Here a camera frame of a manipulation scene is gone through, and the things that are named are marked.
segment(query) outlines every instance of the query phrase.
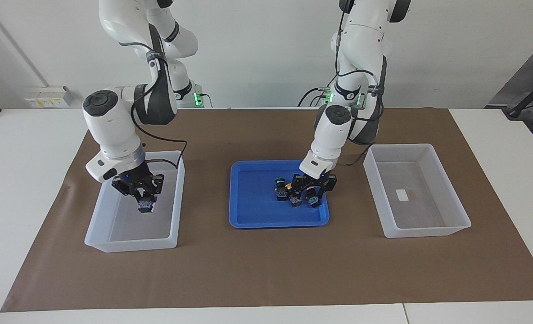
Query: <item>brown mat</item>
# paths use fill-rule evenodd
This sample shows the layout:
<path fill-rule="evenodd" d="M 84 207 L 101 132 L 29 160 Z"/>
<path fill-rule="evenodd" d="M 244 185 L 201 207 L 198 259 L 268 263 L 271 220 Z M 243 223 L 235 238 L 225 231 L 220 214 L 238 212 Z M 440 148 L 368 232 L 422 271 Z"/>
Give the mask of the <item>brown mat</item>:
<path fill-rule="evenodd" d="M 472 227 L 384 238 L 361 165 L 339 166 L 320 228 L 239 230 L 228 222 L 230 166 L 301 159 L 314 111 L 181 111 L 150 131 L 185 138 L 178 248 L 106 254 L 85 246 L 99 184 L 87 135 L 3 311 L 533 300 L 533 259 L 450 113 L 387 109 L 378 142 L 431 143 Z M 142 137 L 147 150 L 175 149 Z M 342 162 L 362 150 L 348 144 Z"/>

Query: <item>white plastic bin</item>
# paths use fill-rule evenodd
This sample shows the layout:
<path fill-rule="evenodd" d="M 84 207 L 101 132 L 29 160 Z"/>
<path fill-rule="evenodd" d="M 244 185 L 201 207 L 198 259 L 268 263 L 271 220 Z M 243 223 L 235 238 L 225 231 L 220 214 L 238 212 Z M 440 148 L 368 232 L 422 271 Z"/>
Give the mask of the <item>white plastic bin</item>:
<path fill-rule="evenodd" d="M 387 238 L 444 236 L 470 227 L 432 145 L 373 145 L 363 165 Z"/>
<path fill-rule="evenodd" d="M 179 155 L 180 151 L 148 152 L 146 158 L 174 162 Z M 85 244 L 102 252 L 176 247 L 185 180 L 184 163 L 180 160 L 178 170 L 166 162 L 150 163 L 149 168 L 153 174 L 164 174 L 162 192 L 153 212 L 139 212 L 135 197 L 122 195 L 112 187 L 110 179 L 100 187 Z"/>

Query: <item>white sticker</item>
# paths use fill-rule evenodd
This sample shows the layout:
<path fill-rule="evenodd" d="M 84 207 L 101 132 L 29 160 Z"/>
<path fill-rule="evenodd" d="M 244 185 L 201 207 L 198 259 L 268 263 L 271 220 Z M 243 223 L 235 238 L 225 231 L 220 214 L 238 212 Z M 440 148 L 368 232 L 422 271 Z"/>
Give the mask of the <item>white sticker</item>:
<path fill-rule="evenodd" d="M 399 201 L 409 201 L 409 196 L 405 189 L 396 189 L 398 200 Z"/>

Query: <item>white table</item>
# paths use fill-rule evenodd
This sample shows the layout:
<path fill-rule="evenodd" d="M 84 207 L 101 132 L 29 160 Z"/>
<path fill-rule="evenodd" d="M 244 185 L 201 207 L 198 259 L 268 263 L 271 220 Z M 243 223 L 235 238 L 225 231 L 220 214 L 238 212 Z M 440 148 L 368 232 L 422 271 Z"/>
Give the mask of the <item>white table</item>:
<path fill-rule="evenodd" d="M 532 134 L 521 122 L 505 119 L 500 111 L 454 109 L 451 112 L 533 255 Z M 0 308 L 86 129 L 77 109 L 7 110 L 0 116 Z M 177 324 L 520 324 L 533 323 L 533 301 L 0 314 L 0 323 L 145 321 Z"/>

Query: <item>blue tray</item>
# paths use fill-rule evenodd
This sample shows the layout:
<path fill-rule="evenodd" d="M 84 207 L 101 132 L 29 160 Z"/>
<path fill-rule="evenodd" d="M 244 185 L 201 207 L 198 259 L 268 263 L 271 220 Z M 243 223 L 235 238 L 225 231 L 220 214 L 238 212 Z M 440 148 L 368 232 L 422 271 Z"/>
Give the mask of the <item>blue tray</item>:
<path fill-rule="evenodd" d="M 275 179 L 293 180 L 300 160 L 240 161 L 232 165 L 229 222 L 235 228 L 284 228 L 323 226 L 329 221 L 326 195 L 319 207 L 306 200 L 299 207 L 277 201 Z"/>

